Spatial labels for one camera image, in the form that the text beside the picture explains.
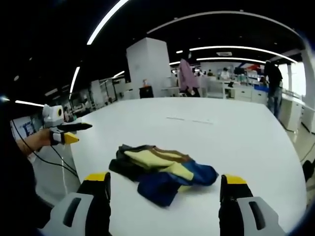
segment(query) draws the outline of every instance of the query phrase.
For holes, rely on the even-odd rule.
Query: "person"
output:
[[[87,98],[84,99],[84,107],[85,107],[85,109],[87,109],[87,110],[90,110],[90,108],[91,108],[91,105],[90,105],[90,103],[89,103],[89,101],[88,101]]]
[[[227,71],[227,68],[223,68],[223,71],[220,74],[220,77],[224,80],[228,80],[230,78],[230,73]]]
[[[68,111],[68,107],[65,106],[64,109],[63,109],[63,115],[64,115],[64,120],[66,122],[69,122],[70,121],[70,113]]]
[[[269,80],[267,107],[272,114],[278,118],[282,99],[282,74],[278,67],[267,60],[264,69],[264,76],[268,76]]]
[[[260,80],[259,80],[259,84],[266,87],[266,86],[267,86],[266,77],[261,76],[261,78],[260,78]]]
[[[211,72],[211,70],[208,71],[207,76],[213,76],[213,73]]]
[[[14,140],[9,113],[0,104],[2,230],[10,235],[39,235],[37,228],[43,228],[49,221],[51,207],[36,194],[35,174],[27,156],[51,144],[50,131],[42,129],[26,137],[24,140],[30,149],[22,140]]]
[[[198,91],[198,81],[194,76],[188,60],[191,58],[191,53],[185,51],[182,53],[182,59],[179,64],[179,82],[180,90],[186,94],[187,97],[200,97]]]

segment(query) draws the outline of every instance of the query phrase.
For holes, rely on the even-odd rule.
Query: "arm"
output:
[[[30,155],[32,151],[38,150],[43,146],[50,145],[50,130],[42,129],[37,133],[32,134],[24,139],[24,141],[30,146],[31,149],[23,142],[23,140],[17,140],[16,143],[22,153],[26,156]]]

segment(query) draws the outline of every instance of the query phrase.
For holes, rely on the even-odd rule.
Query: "white table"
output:
[[[189,154],[221,174],[243,177],[289,231],[306,208],[296,151],[266,106],[210,98],[147,98],[114,103],[82,117],[93,125],[71,145],[81,181],[108,170],[118,146],[157,145]],[[111,173],[110,232],[137,236],[218,236],[221,177],[210,187],[178,193],[160,208],[137,193],[137,183]]]

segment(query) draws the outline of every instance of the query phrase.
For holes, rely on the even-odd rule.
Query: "ceiling light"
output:
[[[179,64],[181,63],[180,61],[176,61],[176,62],[171,62],[169,65],[176,65],[176,64]]]
[[[262,60],[254,60],[254,59],[248,59],[248,58],[198,58],[197,60],[246,60],[246,61],[253,61],[265,64],[265,61]]]
[[[302,38],[296,31],[294,31],[294,29],[290,28],[289,26],[286,26],[282,23],[280,23],[279,21],[275,21],[271,18],[268,18],[266,16],[261,16],[261,15],[257,15],[257,14],[253,14],[253,13],[249,13],[249,12],[244,12],[244,11],[208,11],[208,12],[199,12],[199,13],[196,13],[196,14],[192,14],[192,15],[188,15],[188,16],[183,16],[181,18],[178,18],[178,19],[175,19],[175,20],[172,20],[172,21],[169,21],[167,23],[164,23],[163,25],[160,25],[158,27],[155,27],[154,29],[150,30],[147,32],[147,34],[149,33],[152,33],[160,28],[163,28],[165,26],[168,26],[170,24],[173,24],[173,23],[176,23],[176,22],[179,22],[179,21],[183,21],[183,20],[186,20],[186,19],[190,19],[190,18],[194,18],[194,17],[199,17],[199,16],[207,16],[207,15],[218,15],[218,14],[236,14],[236,15],[245,15],[245,16],[252,16],[252,17],[257,17],[257,18],[260,18],[260,19],[263,19],[263,20],[267,20],[267,21],[270,21],[270,22],[273,22],[277,25],[280,25],[284,28],[286,28],[287,30],[293,32],[294,34],[296,34],[298,37]]]
[[[124,70],[123,70],[122,72],[119,72],[118,74],[114,75],[113,78],[116,78],[116,77],[118,77],[118,76],[124,74],[124,72],[125,72]]]
[[[53,100],[56,100],[56,99],[58,99],[58,98],[60,98],[60,95],[58,95],[57,97],[54,97]]]
[[[74,83],[75,83],[75,79],[77,78],[77,75],[78,75],[78,73],[79,73],[79,67],[77,67],[76,69],[75,69],[75,72],[74,72],[74,75],[73,75],[73,79],[72,79],[72,83],[71,83],[71,87],[70,87],[70,94],[72,94],[72,90],[73,90],[73,86],[74,86]]]
[[[10,101],[10,99],[8,99],[8,98],[5,97],[5,96],[1,96],[1,97],[0,97],[0,100],[1,100],[1,102],[8,102],[8,101]]]
[[[102,21],[98,24],[94,32],[92,33],[90,39],[88,40],[87,45],[91,45],[98,35],[98,33],[102,30],[102,28],[106,25],[106,23],[112,18],[112,16],[123,6],[125,5],[129,0],[120,0],[118,3],[116,3],[115,6],[113,6],[112,9],[104,16]]]
[[[47,92],[47,93],[45,93],[45,96],[47,97],[47,96],[49,96],[49,95],[51,95],[51,94],[53,94],[53,93],[55,93],[55,92],[57,92],[58,91],[58,89],[53,89],[53,90],[51,90],[51,91],[49,91],[49,92]]]
[[[196,51],[196,50],[203,50],[203,49],[215,49],[215,48],[236,48],[236,49],[248,49],[248,50],[254,50],[254,51],[260,51],[260,52],[264,52],[264,53],[270,53],[276,56],[279,56],[281,58],[285,58],[291,62],[297,63],[297,61],[288,58],[284,55],[281,55],[279,53],[274,53],[268,50],[264,50],[264,49],[259,49],[259,48],[252,48],[252,47],[244,47],[244,46],[209,46],[209,47],[200,47],[200,48],[190,48],[190,51]]]
[[[41,105],[41,104],[32,103],[32,102],[24,102],[24,101],[19,101],[19,100],[16,100],[15,103],[32,105],[32,106],[38,106],[38,107],[44,107],[44,105]]]

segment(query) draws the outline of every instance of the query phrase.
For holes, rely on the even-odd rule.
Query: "window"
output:
[[[304,95],[306,93],[306,78],[305,69],[302,62],[292,63],[292,91],[298,95]]]
[[[279,70],[282,74],[283,88],[289,90],[289,74],[287,70],[287,64],[279,65]]]

